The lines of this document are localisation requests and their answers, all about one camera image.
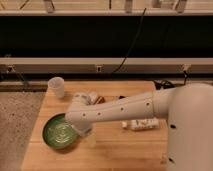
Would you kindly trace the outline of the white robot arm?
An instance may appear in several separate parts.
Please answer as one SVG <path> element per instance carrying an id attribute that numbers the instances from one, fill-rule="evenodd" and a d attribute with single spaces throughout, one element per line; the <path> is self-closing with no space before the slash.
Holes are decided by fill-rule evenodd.
<path id="1" fill-rule="evenodd" d="M 213 86 L 191 83 L 97 105 L 74 99 L 65 118 L 81 136 L 97 122 L 163 118 L 167 171 L 213 171 Z"/>

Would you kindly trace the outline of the translucent yellowish pusher tool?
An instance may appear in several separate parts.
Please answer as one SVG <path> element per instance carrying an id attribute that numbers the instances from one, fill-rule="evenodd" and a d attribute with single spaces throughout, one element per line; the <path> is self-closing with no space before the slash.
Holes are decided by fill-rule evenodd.
<path id="1" fill-rule="evenodd" d="M 87 134 L 86 142 L 90 148 L 94 148 L 96 146 L 96 136 L 93 132 Z"/>

